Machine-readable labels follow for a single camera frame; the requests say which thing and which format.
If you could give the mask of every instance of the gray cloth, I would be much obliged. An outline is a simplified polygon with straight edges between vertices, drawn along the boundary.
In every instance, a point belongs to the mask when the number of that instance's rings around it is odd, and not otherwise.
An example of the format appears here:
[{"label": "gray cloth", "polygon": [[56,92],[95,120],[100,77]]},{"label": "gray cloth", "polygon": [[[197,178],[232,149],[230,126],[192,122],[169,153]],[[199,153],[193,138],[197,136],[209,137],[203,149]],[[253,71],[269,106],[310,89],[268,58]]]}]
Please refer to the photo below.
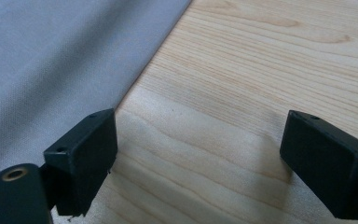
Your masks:
[{"label": "gray cloth", "polygon": [[1,0],[0,171],[116,107],[190,0]]}]

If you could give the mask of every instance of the wooden surface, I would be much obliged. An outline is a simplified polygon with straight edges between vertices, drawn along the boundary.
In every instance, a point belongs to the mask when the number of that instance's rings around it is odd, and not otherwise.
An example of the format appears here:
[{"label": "wooden surface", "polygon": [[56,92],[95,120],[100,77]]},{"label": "wooden surface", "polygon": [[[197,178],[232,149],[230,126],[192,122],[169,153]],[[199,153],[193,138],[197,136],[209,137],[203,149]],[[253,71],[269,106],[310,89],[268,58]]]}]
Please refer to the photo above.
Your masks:
[{"label": "wooden surface", "polygon": [[195,0],[117,110],[113,173],[71,223],[348,223],[280,159],[289,109],[358,137],[358,0]]}]

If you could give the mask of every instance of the wood grain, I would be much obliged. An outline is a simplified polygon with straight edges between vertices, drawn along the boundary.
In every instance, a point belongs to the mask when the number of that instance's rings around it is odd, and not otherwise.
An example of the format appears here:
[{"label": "wood grain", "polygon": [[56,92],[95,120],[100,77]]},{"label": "wood grain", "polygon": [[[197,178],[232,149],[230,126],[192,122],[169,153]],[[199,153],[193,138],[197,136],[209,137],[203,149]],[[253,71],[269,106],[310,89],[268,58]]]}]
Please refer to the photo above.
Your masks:
[{"label": "wood grain", "polygon": [[71,222],[358,223],[281,161],[289,109],[358,137],[358,0],[195,0],[117,110],[113,173]]}]

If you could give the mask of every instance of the black plastic bracket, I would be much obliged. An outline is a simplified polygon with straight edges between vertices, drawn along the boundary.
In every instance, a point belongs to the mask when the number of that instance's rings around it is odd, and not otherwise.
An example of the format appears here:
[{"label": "black plastic bracket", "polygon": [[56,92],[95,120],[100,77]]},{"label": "black plastic bracket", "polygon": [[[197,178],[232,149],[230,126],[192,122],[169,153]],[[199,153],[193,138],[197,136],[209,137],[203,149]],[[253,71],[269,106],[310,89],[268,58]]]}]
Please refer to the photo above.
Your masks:
[{"label": "black plastic bracket", "polygon": [[358,219],[358,139],[323,119],[290,111],[281,157],[335,217]]},{"label": "black plastic bracket", "polygon": [[44,152],[45,164],[19,164],[0,172],[0,224],[52,223],[86,215],[117,155],[113,109],[91,114]]}]

